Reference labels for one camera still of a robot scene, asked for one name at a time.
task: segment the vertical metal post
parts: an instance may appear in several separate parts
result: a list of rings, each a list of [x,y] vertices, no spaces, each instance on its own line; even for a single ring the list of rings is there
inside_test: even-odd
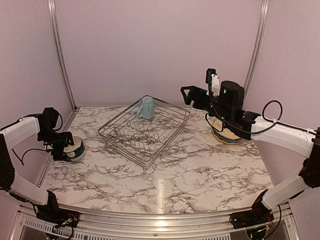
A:
[[[255,44],[253,48],[249,69],[248,69],[245,83],[244,83],[244,90],[245,90],[244,101],[246,101],[247,99],[248,92],[252,83],[252,79],[254,77],[258,56],[262,47],[265,30],[266,30],[266,24],[267,24],[268,7],[269,7],[269,0],[262,0],[259,24],[258,24],[258,29],[256,33],[256,38],[255,38]]]
[[[67,68],[64,60],[64,55],[61,47],[55,0],[48,0],[48,5],[49,5],[49,14],[50,14],[50,21],[51,21],[51,27],[53,32],[54,45],[57,52],[57,57],[60,65],[64,87],[66,90],[66,94],[67,94],[70,106],[72,110],[75,111],[77,109],[77,106],[75,103],[74,95],[71,90],[71,85],[70,85]]]

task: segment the cup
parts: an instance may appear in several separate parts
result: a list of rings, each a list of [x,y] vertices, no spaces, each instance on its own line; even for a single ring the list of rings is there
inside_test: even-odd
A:
[[[152,119],[155,116],[154,99],[150,96],[144,96],[141,99],[141,105],[136,112],[137,118]]]

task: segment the black cable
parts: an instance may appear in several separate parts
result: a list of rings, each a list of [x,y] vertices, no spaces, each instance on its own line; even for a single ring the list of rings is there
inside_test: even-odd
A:
[[[267,122],[270,122],[270,123],[272,123],[273,120],[268,119],[268,118],[265,117],[265,110],[266,110],[267,106],[268,106],[269,104],[271,104],[271,103],[278,103],[278,104],[280,105],[281,115],[282,115],[282,111],[283,111],[283,107],[282,107],[281,103],[280,103],[278,100],[272,100],[272,101],[268,102],[268,103],[264,106],[264,108],[263,108],[262,117],[263,117],[264,120],[266,120]],[[296,130],[300,130],[300,131],[302,131],[302,132],[308,133],[308,130],[306,130],[306,129],[304,129],[304,128],[301,128],[301,127],[291,126],[291,125],[286,124],[286,123],[283,123],[283,122],[278,122],[278,124],[280,124],[280,125],[282,125],[282,126],[286,126],[286,127],[288,127],[288,128],[292,128],[292,129],[296,129]],[[312,132],[312,131],[310,131],[309,133],[310,133],[310,134],[313,134],[313,135],[317,135],[315,132]]]
[[[267,128],[265,128],[265,129],[263,129],[263,130],[261,130],[261,131],[256,131],[256,132],[245,131],[245,130],[243,130],[243,129],[241,129],[241,128],[237,127],[237,126],[234,126],[233,124],[227,122],[226,120],[224,120],[224,119],[219,115],[219,113],[217,112],[217,110],[216,110],[216,108],[215,108],[215,105],[214,105],[214,101],[213,101],[212,79],[210,80],[210,82],[209,82],[209,84],[208,84],[208,90],[209,90],[209,97],[210,97],[210,101],[211,101],[211,104],[212,104],[212,108],[213,108],[214,112],[216,113],[216,115],[218,116],[218,119],[219,119],[220,121],[222,121],[223,123],[225,123],[226,125],[232,126],[233,128],[236,128],[237,130],[239,130],[239,131],[241,131],[241,132],[243,132],[243,133],[245,133],[245,134],[251,134],[251,135],[261,134],[261,133],[264,133],[264,132],[272,129],[275,125],[280,124],[280,125],[286,126],[286,127],[288,127],[288,128],[300,130],[300,131],[303,131],[303,132],[305,132],[305,133],[308,133],[308,132],[309,132],[310,134],[315,135],[315,136],[317,135],[316,133],[311,132],[311,131],[308,131],[308,130],[306,130],[306,129],[304,129],[304,128],[296,127],[296,126],[291,126],[291,125],[289,125],[289,124],[280,122],[279,120],[281,119],[282,114],[283,114],[283,106],[282,106],[282,104],[281,104],[278,100],[271,100],[271,101],[269,101],[269,102],[264,106],[263,111],[262,111],[262,117],[263,117],[263,119],[266,120],[267,122],[273,123],[273,122],[274,122],[273,120],[267,119],[267,118],[265,117],[265,111],[266,111],[267,107],[268,107],[271,103],[278,103],[279,106],[280,106],[280,115],[279,115],[279,117],[278,117],[278,119],[277,119],[276,122],[274,122],[270,127],[267,127]]]
[[[51,146],[52,144],[55,144],[55,143],[58,143],[58,142],[61,142],[61,141],[63,141],[63,139],[59,139],[59,140],[52,141],[52,142],[46,142],[43,145],[44,146]]]
[[[36,206],[32,202],[30,202],[30,203],[32,204],[33,211],[34,211],[35,215],[37,215]]]
[[[214,126],[211,125],[211,123],[210,123],[209,120],[208,120],[208,115],[209,115],[209,113],[206,113],[206,114],[204,115],[204,118],[205,118],[206,122],[207,122],[215,131],[217,131],[218,133],[222,133],[222,132],[224,131],[224,123],[222,122],[222,129],[221,129],[221,130],[218,130],[218,129],[216,129]]]
[[[12,149],[12,152],[14,153],[14,155],[19,159],[19,161],[22,163],[22,165],[24,166],[25,164],[24,164],[24,157],[25,157],[25,155],[28,153],[28,152],[30,152],[30,151],[32,151],[32,150],[37,150],[37,151],[42,151],[42,152],[47,152],[48,150],[46,150],[46,149],[40,149],[40,148],[30,148],[30,149],[28,149],[27,151],[25,151],[24,152],[24,154],[22,155],[22,158],[20,158],[19,156],[18,156],[18,154],[15,152],[15,150],[14,149]]]
[[[215,114],[218,116],[218,119],[219,119],[221,122],[223,122],[226,126],[229,125],[229,126],[235,128],[235,129],[237,129],[237,130],[239,130],[239,131],[241,131],[241,132],[243,132],[243,133],[245,133],[245,134],[251,134],[251,135],[253,135],[253,134],[262,134],[262,133],[264,133],[264,132],[272,129],[275,125],[277,125],[278,122],[275,122],[275,123],[272,124],[270,127],[267,127],[267,128],[265,128],[265,129],[263,129],[263,130],[261,130],[261,131],[251,132],[251,131],[245,131],[245,130],[243,130],[243,129],[241,129],[241,128],[237,127],[237,126],[234,126],[233,124],[227,122],[226,120],[224,120],[224,119],[219,115],[219,113],[217,112],[217,110],[216,110],[216,108],[215,108],[215,104],[214,104],[214,100],[213,100],[214,96],[213,96],[213,94],[212,94],[212,86],[211,86],[211,84],[212,84],[212,79],[210,80],[210,82],[209,82],[209,84],[208,84],[208,91],[209,91],[209,96],[210,96],[212,108],[213,108]]]
[[[59,127],[58,129],[53,129],[53,130],[55,130],[55,131],[59,131],[60,129],[62,129],[62,126],[64,125],[64,120],[62,119],[61,114],[60,114],[60,113],[58,113],[58,114],[59,114],[59,117],[60,117],[60,119],[61,119],[61,125],[60,125],[60,127]]]
[[[14,155],[16,156],[17,159],[19,159],[19,161],[21,162],[22,166],[24,166],[24,161],[22,161],[22,159],[18,156],[18,154],[16,153],[16,151],[14,149],[12,149],[12,152],[14,153]]]
[[[279,225],[280,225],[281,217],[282,217],[282,211],[281,211],[280,205],[278,205],[278,207],[279,207],[279,211],[280,211],[280,217],[279,217],[278,224],[276,225],[276,227],[274,228],[274,230],[273,230],[268,236],[266,236],[264,239],[268,239],[272,234],[274,234],[275,231],[278,229],[278,227],[279,227]]]
[[[71,226],[71,224],[70,224],[70,227],[71,227],[71,235],[70,235],[66,240],[70,240],[70,239],[72,239],[72,237],[74,236],[74,233],[75,233],[75,231],[74,231],[74,227],[73,227],[73,226]]]
[[[265,229],[260,230],[260,231],[266,230],[266,233],[265,233],[264,237],[266,237],[266,235],[268,234],[268,229],[270,229],[270,228],[274,225],[274,222],[271,221],[271,219],[269,219],[269,221],[270,221],[270,225],[266,225],[266,228],[265,228]],[[256,231],[256,232],[251,233],[251,235],[258,235],[258,234],[260,234],[259,231]]]

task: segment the marble tabletop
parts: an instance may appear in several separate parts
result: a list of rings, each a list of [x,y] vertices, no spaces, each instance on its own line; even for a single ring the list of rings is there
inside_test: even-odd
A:
[[[78,162],[54,161],[42,188],[60,204],[88,209],[187,214],[249,207],[273,186],[253,141],[218,142],[205,112],[191,112],[186,127],[146,171],[106,147],[98,128],[123,107],[82,107],[69,130],[83,139]]]

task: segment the white marble surface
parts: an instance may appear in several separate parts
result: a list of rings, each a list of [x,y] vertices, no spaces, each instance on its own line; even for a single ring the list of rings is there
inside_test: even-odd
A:
[[[252,141],[218,142],[204,111],[191,117],[169,149],[144,171],[105,146],[98,128],[122,107],[82,107],[70,131],[85,144],[79,162],[55,161],[43,188],[61,204],[126,213],[186,214],[249,207],[272,187]]]

